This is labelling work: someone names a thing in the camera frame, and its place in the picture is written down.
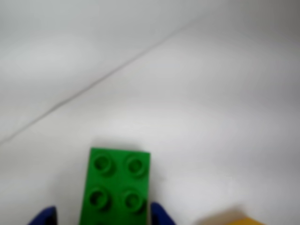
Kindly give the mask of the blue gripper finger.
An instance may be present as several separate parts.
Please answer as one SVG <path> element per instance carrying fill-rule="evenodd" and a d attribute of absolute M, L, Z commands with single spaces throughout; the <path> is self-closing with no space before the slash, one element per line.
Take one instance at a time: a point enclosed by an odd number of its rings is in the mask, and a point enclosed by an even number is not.
<path fill-rule="evenodd" d="M 173 219 L 168 215 L 168 213 L 159 203 L 151 203 L 150 210 L 152 225 L 175 225 Z"/>
<path fill-rule="evenodd" d="M 57 225 L 57 210 L 50 206 L 40 211 L 28 225 Z"/>

